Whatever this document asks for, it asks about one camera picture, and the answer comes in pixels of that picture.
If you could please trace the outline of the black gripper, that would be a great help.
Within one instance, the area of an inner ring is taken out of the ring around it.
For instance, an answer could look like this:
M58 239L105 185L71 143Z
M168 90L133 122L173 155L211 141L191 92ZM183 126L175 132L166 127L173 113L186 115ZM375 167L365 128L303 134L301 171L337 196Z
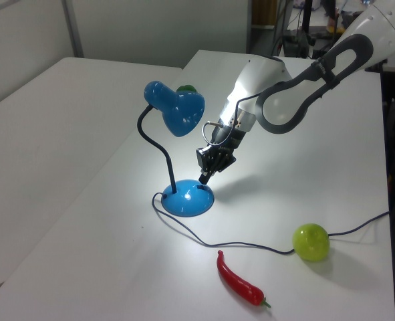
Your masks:
M229 126L216 127L211 135L214 146L206 146L196 150L198 165L201 168L199 182L206 185L216 172L222 172L231 166L236 158L233 155L245 137L246 132L231 129Z

